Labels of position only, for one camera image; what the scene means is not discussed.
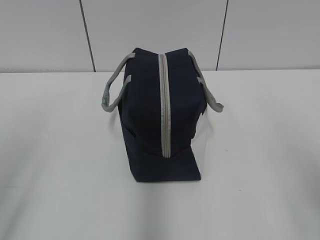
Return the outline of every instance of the bag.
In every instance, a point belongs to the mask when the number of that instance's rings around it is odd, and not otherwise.
[[[110,104],[110,85],[125,65],[123,86]],[[167,182],[201,180],[191,141],[207,103],[223,111],[187,48],[157,54],[136,47],[108,80],[101,106],[109,113],[118,106],[135,180]]]

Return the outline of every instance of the white table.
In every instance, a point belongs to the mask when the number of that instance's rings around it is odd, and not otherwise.
[[[0,74],[1,240],[320,239],[320,70],[204,71],[224,110],[170,183],[132,177],[111,74]]]

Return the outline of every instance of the insulated bag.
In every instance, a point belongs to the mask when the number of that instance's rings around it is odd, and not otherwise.
[[[110,86],[124,66],[123,86],[110,104]],[[223,111],[187,48],[158,54],[136,47],[107,81],[101,106],[109,113],[118,106],[135,180],[168,182],[201,179],[191,143],[207,104]]]

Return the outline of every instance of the gray handle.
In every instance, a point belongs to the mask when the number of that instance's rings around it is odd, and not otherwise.
[[[110,86],[114,82],[114,80],[118,77],[120,71],[125,66],[127,61],[129,59],[133,59],[135,56],[136,56],[135,52],[132,52],[132,53],[128,54],[127,56],[125,56],[125,58],[120,62],[120,64],[118,65],[118,67],[116,68],[116,70],[114,71],[114,73],[112,74],[112,76],[110,77],[110,79],[108,80],[108,82],[105,85],[101,106],[102,106],[103,110],[105,110],[108,113],[111,113],[115,109],[115,107],[119,104],[119,102],[122,99],[122,96],[126,90],[128,83],[130,83],[130,81],[131,81],[131,75],[128,75],[126,77],[126,79],[123,83],[123,86],[120,90],[119,96],[114,100],[114,102],[111,105],[109,105],[110,104],[110,93],[109,93]]]
[[[210,92],[210,90],[208,89],[207,85],[206,85],[206,81],[204,76],[202,75],[200,68],[197,64],[196,58],[195,56],[192,54],[191,51],[188,51],[189,56],[192,59],[192,62],[194,64],[195,70],[198,73],[198,75],[200,77],[197,77],[198,81],[200,84],[202,84],[202,88],[203,88],[203,92],[204,92],[204,96],[205,99],[207,101],[207,103],[209,104],[209,106],[216,111],[217,113],[221,113],[224,109],[224,106],[221,103],[218,103],[215,99],[215,97],[212,95],[212,93]]]

